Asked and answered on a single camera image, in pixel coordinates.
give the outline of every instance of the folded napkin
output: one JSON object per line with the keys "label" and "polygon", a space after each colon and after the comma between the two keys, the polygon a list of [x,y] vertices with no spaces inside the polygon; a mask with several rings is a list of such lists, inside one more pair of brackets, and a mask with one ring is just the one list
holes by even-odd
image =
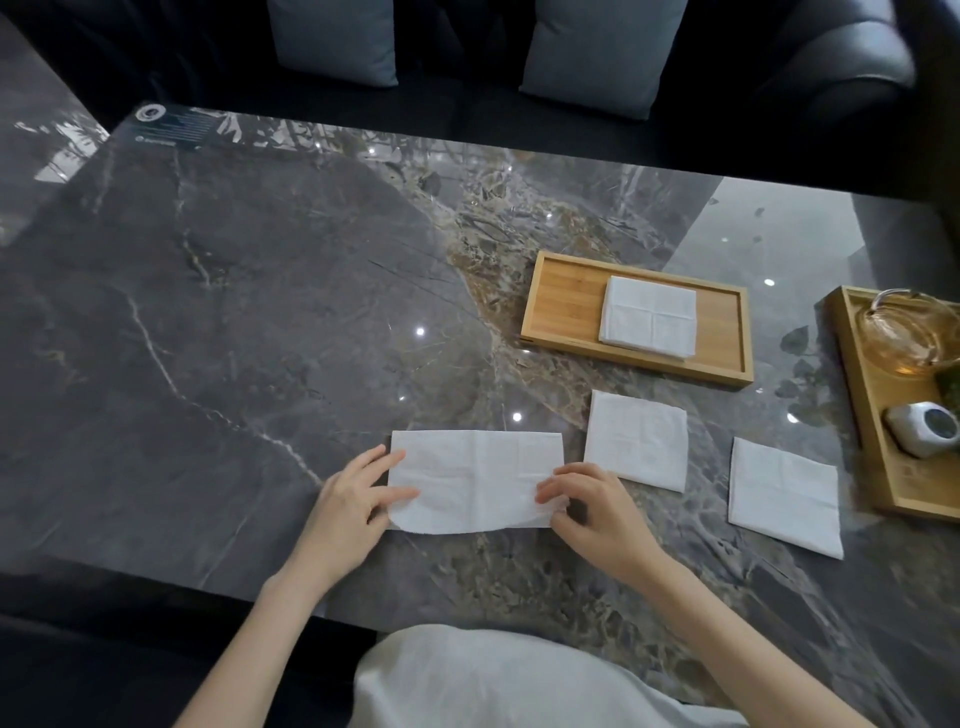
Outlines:
{"label": "folded napkin", "polygon": [[837,469],[733,439],[728,519],[811,551],[843,558]]}
{"label": "folded napkin", "polygon": [[599,339],[688,359],[697,352],[697,292],[612,276],[604,296]]}
{"label": "folded napkin", "polygon": [[593,390],[584,460],[647,485],[686,485],[686,412]]}
{"label": "folded napkin", "polygon": [[413,485],[420,496],[390,508],[390,520],[412,533],[474,533],[544,528],[565,497],[534,502],[537,483],[564,463],[559,432],[472,429],[395,430],[392,449],[407,456],[390,470],[390,485]]}

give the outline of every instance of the sofa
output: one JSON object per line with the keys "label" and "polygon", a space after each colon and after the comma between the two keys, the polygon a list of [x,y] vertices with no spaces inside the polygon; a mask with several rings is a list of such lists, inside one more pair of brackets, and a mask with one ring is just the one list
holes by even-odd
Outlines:
{"label": "sofa", "polygon": [[892,0],[689,0],[644,122],[521,94],[534,0],[395,0],[399,86],[276,60],[265,0],[0,0],[108,129],[144,100],[899,196]]}

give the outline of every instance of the hand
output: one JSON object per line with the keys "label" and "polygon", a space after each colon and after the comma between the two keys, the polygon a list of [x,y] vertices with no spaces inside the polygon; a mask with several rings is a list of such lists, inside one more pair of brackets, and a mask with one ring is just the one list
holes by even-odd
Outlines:
{"label": "hand", "polygon": [[561,511],[550,526],[597,569],[639,588],[671,561],[616,475],[590,463],[570,463],[553,473],[537,485],[536,501],[569,496],[587,505],[586,524]]}
{"label": "hand", "polygon": [[417,488],[373,486],[407,454],[385,455],[379,445],[353,458],[331,476],[317,498],[303,532],[283,571],[308,590],[315,602],[360,566],[383,536],[390,517],[387,506],[417,497]]}

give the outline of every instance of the pillow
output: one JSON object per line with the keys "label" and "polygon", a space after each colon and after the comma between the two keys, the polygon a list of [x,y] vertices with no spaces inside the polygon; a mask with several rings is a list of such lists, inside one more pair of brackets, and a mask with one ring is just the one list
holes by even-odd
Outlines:
{"label": "pillow", "polygon": [[267,0],[280,65],[396,85],[393,0]]}
{"label": "pillow", "polygon": [[537,0],[524,93],[646,119],[686,0]]}

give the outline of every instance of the bamboo tray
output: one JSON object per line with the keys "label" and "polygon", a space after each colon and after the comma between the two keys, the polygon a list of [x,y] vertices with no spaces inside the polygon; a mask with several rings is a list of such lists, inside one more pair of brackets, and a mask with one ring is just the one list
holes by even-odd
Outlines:
{"label": "bamboo tray", "polygon": [[[601,344],[600,314],[611,276],[679,285],[697,291],[697,352],[683,360]],[[745,386],[754,380],[747,291],[732,285],[670,276],[628,265],[540,251],[523,341],[674,375]]]}
{"label": "bamboo tray", "polygon": [[860,478],[878,509],[960,521],[960,454],[918,460],[897,446],[880,419],[894,404],[940,402],[940,392],[932,376],[890,375],[864,356],[855,317],[876,294],[845,285],[828,296],[863,446]]}

